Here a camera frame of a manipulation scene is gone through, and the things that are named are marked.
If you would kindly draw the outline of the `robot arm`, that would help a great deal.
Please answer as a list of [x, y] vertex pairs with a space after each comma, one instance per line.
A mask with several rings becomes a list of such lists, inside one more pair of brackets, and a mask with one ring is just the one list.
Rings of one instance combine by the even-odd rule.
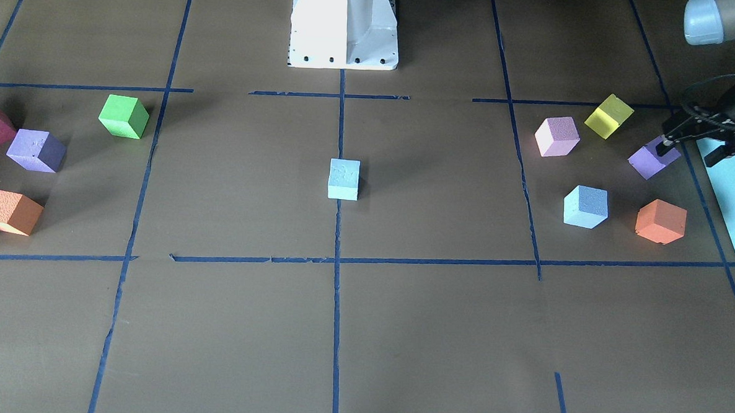
[[[690, 45], [735, 41], [735, 0], [689, 0], [684, 11], [684, 37]], [[735, 84], [709, 109], [690, 101], [690, 94], [709, 80], [697, 82], [682, 93], [682, 108], [692, 121], [706, 127], [723, 145], [705, 155], [707, 167], [735, 156]]]

